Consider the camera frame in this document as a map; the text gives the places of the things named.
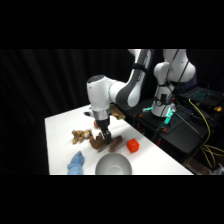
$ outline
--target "brown toy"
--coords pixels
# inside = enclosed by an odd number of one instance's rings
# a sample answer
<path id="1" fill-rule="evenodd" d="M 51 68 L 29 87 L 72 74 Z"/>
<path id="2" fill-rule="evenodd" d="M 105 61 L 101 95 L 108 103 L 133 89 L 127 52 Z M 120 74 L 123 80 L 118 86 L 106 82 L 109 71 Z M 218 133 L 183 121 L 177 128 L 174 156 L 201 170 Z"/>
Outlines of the brown toy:
<path id="1" fill-rule="evenodd" d="M 93 138 L 93 136 L 90 136 L 90 144 L 91 146 L 99 151 L 104 150 L 107 147 L 110 147 L 109 152 L 115 152 L 118 145 L 123 141 L 122 136 L 118 136 L 115 139 L 112 139 L 111 144 L 107 145 L 102 133 L 99 133 L 99 136 L 96 137 L 96 140 Z"/>
<path id="2" fill-rule="evenodd" d="M 78 142 L 82 143 L 84 139 L 89 139 L 92 136 L 92 130 L 86 131 L 73 131 L 72 132 L 74 139 L 72 141 L 73 145 L 77 144 Z"/>

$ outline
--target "stuffed animal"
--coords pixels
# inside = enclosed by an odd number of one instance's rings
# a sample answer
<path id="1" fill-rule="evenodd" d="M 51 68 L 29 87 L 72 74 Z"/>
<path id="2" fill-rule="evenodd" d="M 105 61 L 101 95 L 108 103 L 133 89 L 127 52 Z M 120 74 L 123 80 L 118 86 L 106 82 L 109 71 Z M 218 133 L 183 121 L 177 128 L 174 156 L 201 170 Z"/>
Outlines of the stuffed animal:
<path id="1" fill-rule="evenodd" d="M 78 142 L 82 143 L 84 139 L 89 139 L 92 136 L 92 130 L 86 131 L 73 131 L 72 132 L 74 139 L 72 141 L 73 145 L 77 144 Z"/>

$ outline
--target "brown object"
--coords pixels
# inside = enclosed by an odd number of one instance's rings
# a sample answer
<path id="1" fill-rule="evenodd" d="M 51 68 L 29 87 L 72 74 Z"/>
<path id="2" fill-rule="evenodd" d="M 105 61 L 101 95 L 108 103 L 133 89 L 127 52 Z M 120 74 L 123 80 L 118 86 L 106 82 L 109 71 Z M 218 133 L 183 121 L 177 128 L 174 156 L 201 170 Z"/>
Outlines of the brown object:
<path id="1" fill-rule="evenodd" d="M 107 145 L 102 133 L 99 133 L 99 136 L 96 137 L 96 140 L 93 136 L 90 136 L 90 144 L 96 150 L 103 150 L 107 147 L 110 147 L 109 152 L 115 152 L 118 145 L 123 141 L 122 136 L 118 136 L 115 139 L 112 139 L 111 144 Z"/>
<path id="2" fill-rule="evenodd" d="M 72 134 L 74 136 L 72 143 L 75 145 L 78 142 L 82 143 L 84 139 L 89 139 L 92 136 L 92 130 L 73 131 Z"/>
<path id="3" fill-rule="evenodd" d="M 113 104 L 110 105 L 110 113 L 116 117 L 117 120 L 125 120 L 125 115 Z"/>

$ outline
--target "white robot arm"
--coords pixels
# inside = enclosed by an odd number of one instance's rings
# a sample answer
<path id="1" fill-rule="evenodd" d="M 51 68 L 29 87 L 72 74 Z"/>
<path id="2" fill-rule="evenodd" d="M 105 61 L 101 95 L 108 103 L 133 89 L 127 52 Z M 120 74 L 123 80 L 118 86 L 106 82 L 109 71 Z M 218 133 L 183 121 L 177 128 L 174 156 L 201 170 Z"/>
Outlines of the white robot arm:
<path id="1" fill-rule="evenodd" d="M 154 49 L 129 49 L 129 51 L 135 56 L 135 63 L 127 83 L 111 80 L 104 75 L 94 76 L 87 82 L 91 111 L 86 115 L 94 117 L 107 144 L 111 142 L 111 133 L 108 130 L 110 103 L 116 103 L 123 110 L 129 110 L 138 104 L 145 75 L 154 54 Z M 187 82 L 195 74 L 195 68 L 187 58 L 186 49 L 164 49 L 164 58 L 165 62 L 158 64 L 154 71 L 158 87 L 152 113 L 158 117 L 166 117 L 167 105 L 172 106 L 169 100 L 174 87 L 170 82 Z"/>
<path id="2" fill-rule="evenodd" d="M 91 102 L 91 112 L 88 115 L 95 118 L 108 144 L 111 142 L 108 130 L 110 103 L 116 103 L 123 110 L 129 110 L 138 104 L 145 75 L 154 53 L 153 49 L 129 51 L 135 56 L 135 64 L 127 83 L 111 80 L 104 75 L 94 76 L 87 81 L 87 92 Z"/>
<path id="3" fill-rule="evenodd" d="M 188 82 L 196 72 L 187 58 L 186 49 L 164 49 L 163 56 L 165 62 L 158 64 L 154 70 L 158 86 L 152 113 L 158 117 L 167 117 L 170 108 L 174 107 L 172 103 L 174 86 L 171 82 Z"/>

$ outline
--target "cable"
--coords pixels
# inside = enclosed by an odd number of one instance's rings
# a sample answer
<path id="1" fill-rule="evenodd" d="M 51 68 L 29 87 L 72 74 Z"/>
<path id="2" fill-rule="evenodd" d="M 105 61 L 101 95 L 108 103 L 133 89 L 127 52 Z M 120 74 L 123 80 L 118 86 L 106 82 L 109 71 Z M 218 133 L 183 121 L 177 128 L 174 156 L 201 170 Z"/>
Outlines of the cable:
<path id="1" fill-rule="evenodd" d="M 211 149 L 215 149 L 215 150 L 220 151 L 220 152 L 222 152 L 222 153 L 224 153 L 224 151 L 221 150 L 221 149 L 215 148 L 215 147 L 213 147 L 213 146 L 206 145 L 206 143 L 208 142 L 208 140 L 209 140 L 209 138 L 210 138 L 210 136 L 211 136 L 211 130 L 210 130 L 210 127 L 209 127 L 208 122 L 207 122 L 207 120 L 205 119 L 204 115 L 201 113 L 201 111 L 200 111 L 200 110 L 199 110 L 199 109 L 198 109 L 198 108 L 191 102 L 190 99 L 189 99 L 189 102 L 190 102 L 190 104 L 196 109 L 196 111 L 202 116 L 202 118 L 203 118 L 203 120 L 205 121 L 206 126 L 207 126 L 207 128 L 208 128 L 208 137 L 207 137 L 206 141 L 202 144 L 202 146 L 199 147 L 199 149 L 201 149 L 202 152 L 203 152 L 203 154 L 205 155 L 205 158 L 206 158 L 206 160 L 207 160 L 209 166 L 210 166 L 211 168 L 214 168 L 214 167 L 216 166 L 216 161 L 215 161 L 215 157 L 214 157 L 214 155 L 216 155 L 216 156 L 224 156 L 224 155 L 214 153 L 214 152 L 211 151 Z M 208 157 L 207 157 L 207 155 L 206 155 L 206 152 L 208 152 L 209 154 L 211 154 L 212 159 L 213 159 L 213 162 L 214 162 L 214 166 L 211 165 L 211 162 L 209 161 L 209 159 L 208 159 Z"/>
<path id="2" fill-rule="evenodd" d="M 206 82 L 205 80 L 201 80 L 201 79 L 198 79 L 198 82 L 204 82 L 207 84 L 207 88 L 206 89 L 210 89 L 210 85 L 208 82 Z"/>
<path id="3" fill-rule="evenodd" d="M 193 126 L 191 126 L 187 121 L 184 120 L 183 117 L 181 117 L 178 113 L 175 112 L 175 114 L 183 121 L 185 122 L 191 129 L 193 129 L 200 137 L 203 139 L 203 136 L 197 131 Z"/>

